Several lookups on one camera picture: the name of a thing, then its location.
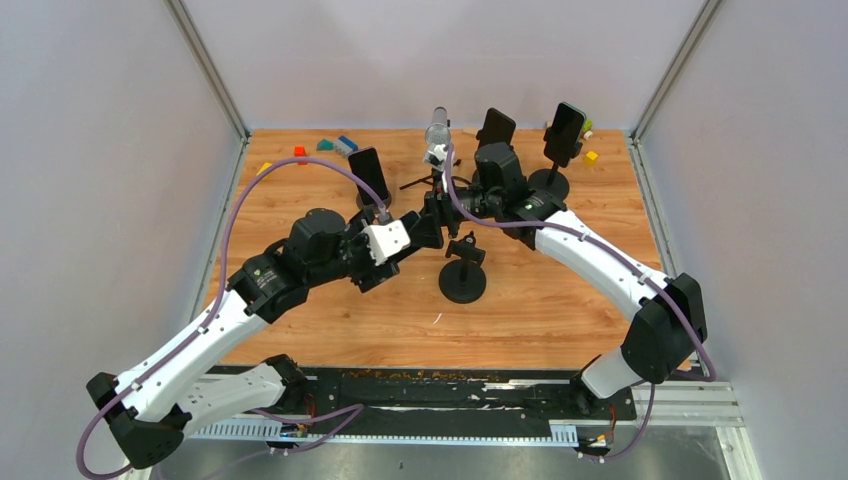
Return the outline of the black teal-edged smartphone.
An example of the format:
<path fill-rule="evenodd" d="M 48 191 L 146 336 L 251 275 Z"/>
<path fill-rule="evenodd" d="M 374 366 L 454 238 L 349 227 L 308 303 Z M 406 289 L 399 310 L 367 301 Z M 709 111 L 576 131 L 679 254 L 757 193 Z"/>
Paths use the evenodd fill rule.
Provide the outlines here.
<path fill-rule="evenodd" d="M 559 167 L 567 167 L 582 148 L 580 139 L 586 120 L 583 111 L 560 102 L 543 136 L 544 156 Z"/>

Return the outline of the black phone stand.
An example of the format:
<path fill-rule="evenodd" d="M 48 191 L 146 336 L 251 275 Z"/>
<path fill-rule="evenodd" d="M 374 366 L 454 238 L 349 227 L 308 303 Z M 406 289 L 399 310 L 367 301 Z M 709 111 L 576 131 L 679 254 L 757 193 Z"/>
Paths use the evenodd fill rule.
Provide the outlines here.
<path fill-rule="evenodd" d="M 445 252 L 446 258 L 455 257 L 440 271 L 438 286 L 445 298 L 457 304 L 469 304 L 479 300 L 487 286 L 482 268 L 486 251 L 476 245 L 473 231 L 459 240 L 451 240 Z"/>
<path fill-rule="evenodd" d="M 570 192 L 570 184 L 561 168 L 565 168 L 570 161 L 568 154 L 571 152 L 564 142 L 564 130 L 557 130 L 553 123 L 546 128 L 543 140 L 543 155 L 552 162 L 547 169 L 539 169 L 528 177 L 529 185 L 536 190 L 545 190 L 554 197 L 564 200 Z"/>

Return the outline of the orange toy block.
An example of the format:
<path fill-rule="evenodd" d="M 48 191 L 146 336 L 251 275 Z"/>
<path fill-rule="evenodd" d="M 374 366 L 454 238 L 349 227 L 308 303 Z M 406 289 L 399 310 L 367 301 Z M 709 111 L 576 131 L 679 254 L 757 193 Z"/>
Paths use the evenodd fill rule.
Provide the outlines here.
<path fill-rule="evenodd" d="M 299 165 L 307 165 L 308 162 L 305 161 L 305 158 L 308 156 L 308 152 L 306 148 L 302 145 L 297 145 L 294 147 L 293 156 L 298 158 Z"/>

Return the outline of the red toy brick car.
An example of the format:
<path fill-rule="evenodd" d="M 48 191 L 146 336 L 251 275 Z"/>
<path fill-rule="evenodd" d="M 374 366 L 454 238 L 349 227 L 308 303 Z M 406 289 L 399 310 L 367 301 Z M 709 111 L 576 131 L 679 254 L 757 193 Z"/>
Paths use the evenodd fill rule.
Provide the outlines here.
<path fill-rule="evenodd" d="M 593 121 L 591 119 L 587 118 L 585 120 L 583 126 L 582 126 L 582 129 L 581 129 L 581 138 L 583 140 L 589 140 L 594 135 L 592 128 L 593 128 Z"/>

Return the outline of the yellow toy brick left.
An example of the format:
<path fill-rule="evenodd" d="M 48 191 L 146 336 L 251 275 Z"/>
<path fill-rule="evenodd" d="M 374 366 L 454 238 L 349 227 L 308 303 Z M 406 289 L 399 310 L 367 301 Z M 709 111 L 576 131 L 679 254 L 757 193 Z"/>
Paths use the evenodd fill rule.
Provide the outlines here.
<path fill-rule="evenodd" d="M 272 163 L 271 163 L 271 162 L 265 162 L 265 163 L 263 163 L 263 164 L 262 164 L 262 166 L 261 166 L 261 167 L 257 170 L 257 172 L 256 172 L 256 176 L 260 176 L 263 172 L 265 172 L 266 170 L 268 170 L 271 166 L 272 166 Z"/>

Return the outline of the blue grey toy bricks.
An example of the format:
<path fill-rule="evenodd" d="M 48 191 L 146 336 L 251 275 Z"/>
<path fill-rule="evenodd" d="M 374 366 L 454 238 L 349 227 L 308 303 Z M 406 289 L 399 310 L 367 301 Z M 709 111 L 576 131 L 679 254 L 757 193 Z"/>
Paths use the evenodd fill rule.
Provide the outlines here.
<path fill-rule="evenodd" d="M 345 135 L 340 135 L 333 142 L 333 150 L 340 156 L 347 158 L 357 151 L 359 146 Z"/>

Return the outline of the teal toy block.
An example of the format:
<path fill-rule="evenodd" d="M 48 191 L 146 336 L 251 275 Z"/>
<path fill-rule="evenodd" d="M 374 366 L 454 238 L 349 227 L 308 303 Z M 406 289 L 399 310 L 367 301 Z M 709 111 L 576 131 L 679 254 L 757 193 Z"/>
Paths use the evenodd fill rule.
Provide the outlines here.
<path fill-rule="evenodd" d="M 317 151 L 332 151 L 334 148 L 334 143 L 328 139 L 321 139 L 316 145 Z"/>

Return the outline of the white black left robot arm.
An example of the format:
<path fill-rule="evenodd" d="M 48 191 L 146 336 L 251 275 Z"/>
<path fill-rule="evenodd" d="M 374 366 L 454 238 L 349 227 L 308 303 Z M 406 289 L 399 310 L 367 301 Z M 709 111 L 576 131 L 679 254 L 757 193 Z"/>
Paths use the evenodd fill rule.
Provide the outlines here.
<path fill-rule="evenodd" d="M 313 209 L 293 223 L 288 237 L 246 260 L 221 298 L 155 354 L 120 375 L 95 375 L 86 388 L 130 466 L 152 467 L 186 437 L 242 412 L 272 406 L 298 411 L 306 377 L 285 354 L 225 380 L 198 380 L 236 346 L 304 304 L 311 289 L 348 279 L 367 292 L 398 274 L 399 261 L 414 251 L 411 230 L 419 219 L 410 211 L 378 221 L 361 211 L 345 220 Z"/>

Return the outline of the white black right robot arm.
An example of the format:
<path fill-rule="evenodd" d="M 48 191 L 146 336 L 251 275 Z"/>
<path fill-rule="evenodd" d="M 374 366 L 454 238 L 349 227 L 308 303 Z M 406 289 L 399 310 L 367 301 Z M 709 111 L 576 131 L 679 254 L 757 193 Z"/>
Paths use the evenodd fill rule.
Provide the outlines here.
<path fill-rule="evenodd" d="M 456 187 L 450 177 L 453 156 L 450 143 L 430 145 L 423 156 L 435 176 L 425 205 L 435 225 L 455 229 L 470 220 L 500 229 L 577 273 L 630 322 L 620 346 L 578 373 L 570 392 L 577 413 L 596 417 L 618 391 L 642 382 L 661 384 L 693 353 L 703 353 L 703 296 L 692 276 L 671 277 L 603 239 L 561 199 L 530 185 L 510 145 L 479 148 L 478 179 L 467 187 Z"/>

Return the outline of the yellow toy cube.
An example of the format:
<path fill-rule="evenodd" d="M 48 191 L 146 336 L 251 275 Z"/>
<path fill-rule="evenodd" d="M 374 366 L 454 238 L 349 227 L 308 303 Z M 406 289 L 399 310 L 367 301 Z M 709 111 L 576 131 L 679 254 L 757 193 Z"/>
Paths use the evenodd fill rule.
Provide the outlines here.
<path fill-rule="evenodd" d="M 595 151 L 588 151 L 584 156 L 584 162 L 587 165 L 595 165 L 598 161 L 599 155 Z"/>

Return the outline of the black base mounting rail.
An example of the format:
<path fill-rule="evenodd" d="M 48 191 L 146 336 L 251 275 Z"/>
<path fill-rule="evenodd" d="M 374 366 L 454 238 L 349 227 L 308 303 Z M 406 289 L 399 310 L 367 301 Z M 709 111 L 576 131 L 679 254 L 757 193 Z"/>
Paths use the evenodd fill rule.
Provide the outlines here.
<path fill-rule="evenodd" d="M 269 412 L 323 415 L 355 404 L 363 411 L 344 435 L 541 438 L 553 421 L 606 429 L 632 421 L 623 390 L 580 406 L 573 370 L 307 367 L 306 382 Z"/>

